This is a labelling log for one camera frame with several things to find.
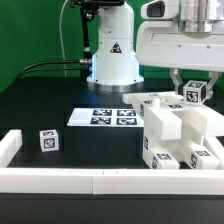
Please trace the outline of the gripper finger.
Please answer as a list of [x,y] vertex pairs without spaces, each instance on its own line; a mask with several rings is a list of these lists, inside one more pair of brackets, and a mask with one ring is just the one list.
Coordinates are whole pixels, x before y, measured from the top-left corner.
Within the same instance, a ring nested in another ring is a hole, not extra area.
[[170,77],[175,86],[175,93],[177,95],[182,95],[183,94],[183,80],[181,78],[181,70],[176,68],[171,68]]
[[216,82],[221,78],[222,73],[221,72],[215,72],[210,71],[209,72],[209,78],[210,81],[206,85],[206,98],[211,99],[213,96],[213,87],[216,84]]

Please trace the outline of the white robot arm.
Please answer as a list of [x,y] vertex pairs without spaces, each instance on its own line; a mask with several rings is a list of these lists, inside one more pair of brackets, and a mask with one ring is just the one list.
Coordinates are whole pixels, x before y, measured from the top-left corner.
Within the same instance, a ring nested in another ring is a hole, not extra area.
[[141,7],[144,22],[133,32],[132,9],[99,10],[98,51],[90,82],[132,85],[141,65],[163,67],[187,103],[200,104],[224,74],[224,0],[153,0]]

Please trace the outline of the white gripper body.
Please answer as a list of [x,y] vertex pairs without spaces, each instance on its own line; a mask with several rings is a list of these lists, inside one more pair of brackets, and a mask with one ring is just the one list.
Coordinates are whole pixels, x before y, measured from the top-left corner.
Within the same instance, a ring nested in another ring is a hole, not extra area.
[[140,64],[224,72],[224,0],[152,0],[141,17]]

